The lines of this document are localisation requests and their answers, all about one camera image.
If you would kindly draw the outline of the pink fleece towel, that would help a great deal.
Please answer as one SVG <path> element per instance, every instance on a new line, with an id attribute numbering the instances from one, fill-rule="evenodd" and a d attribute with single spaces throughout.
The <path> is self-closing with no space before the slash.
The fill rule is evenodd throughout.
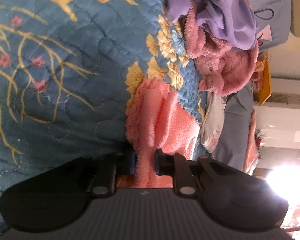
<path id="1" fill-rule="evenodd" d="M 134 176 L 119 176 L 118 187 L 165 188 L 172 178 L 158 176 L 155 152 L 193 157 L 198 121 L 179 104 L 179 94 L 159 79 L 144 79 L 126 120 L 126 137 L 138 156 Z"/>

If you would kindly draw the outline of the white folded cloth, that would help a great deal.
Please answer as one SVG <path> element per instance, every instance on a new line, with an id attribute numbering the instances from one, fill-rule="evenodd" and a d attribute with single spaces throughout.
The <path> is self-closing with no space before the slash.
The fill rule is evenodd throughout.
<path id="1" fill-rule="evenodd" d="M 207 152 L 212 153 L 217 146 L 224 125 L 225 103 L 223 99 L 213 92 L 207 93 L 207 109 L 200 142 Z"/>

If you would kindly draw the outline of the grey-blue bed sheet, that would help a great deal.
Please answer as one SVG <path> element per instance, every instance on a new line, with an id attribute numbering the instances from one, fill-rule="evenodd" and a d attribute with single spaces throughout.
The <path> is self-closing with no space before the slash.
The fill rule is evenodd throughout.
<path id="1" fill-rule="evenodd" d="M 253 84 L 228 96 L 224 109 L 224 124 L 212 158 L 243 171 L 248 148 L 248 135 L 253 113 Z"/>

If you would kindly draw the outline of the dusty pink fleece garment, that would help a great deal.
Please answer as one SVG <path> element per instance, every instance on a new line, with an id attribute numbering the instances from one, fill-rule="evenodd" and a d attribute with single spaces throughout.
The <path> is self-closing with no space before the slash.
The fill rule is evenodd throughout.
<path id="1" fill-rule="evenodd" d="M 211 36 L 196 23 L 196 11 L 185 20 L 186 53 L 202 75 L 199 90 L 228 96 L 241 90 L 251 79 L 257 63 L 258 43 L 249 50 L 232 50 L 226 41 Z"/>

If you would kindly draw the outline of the blue patterned quilt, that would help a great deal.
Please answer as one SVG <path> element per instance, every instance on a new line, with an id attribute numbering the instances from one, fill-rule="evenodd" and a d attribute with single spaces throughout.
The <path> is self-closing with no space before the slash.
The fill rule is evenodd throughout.
<path id="1" fill-rule="evenodd" d="M 202 120 L 206 93 L 165 5 L 0 0 L 0 196 L 81 155 L 117 151 L 126 143 L 127 107 L 146 77 L 167 82 Z"/>

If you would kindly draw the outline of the purple garment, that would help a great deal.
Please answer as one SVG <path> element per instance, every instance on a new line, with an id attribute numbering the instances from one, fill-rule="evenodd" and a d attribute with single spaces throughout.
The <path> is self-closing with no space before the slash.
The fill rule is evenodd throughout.
<path id="1" fill-rule="evenodd" d="M 258 23 L 247 0 L 167 0 L 168 20 L 174 23 L 186 16 L 191 2 L 197 6 L 195 16 L 199 27 L 237 49 L 254 47 Z"/>

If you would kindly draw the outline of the grey-blue printed pillow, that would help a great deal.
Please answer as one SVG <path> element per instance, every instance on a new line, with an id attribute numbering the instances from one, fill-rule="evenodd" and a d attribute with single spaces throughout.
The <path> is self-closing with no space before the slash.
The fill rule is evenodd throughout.
<path id="1" fill-rule="evenodd" d="M 291 22 L 291 0 L 248 0 L 259 25 L 259 51 L 287 41 Z"/>

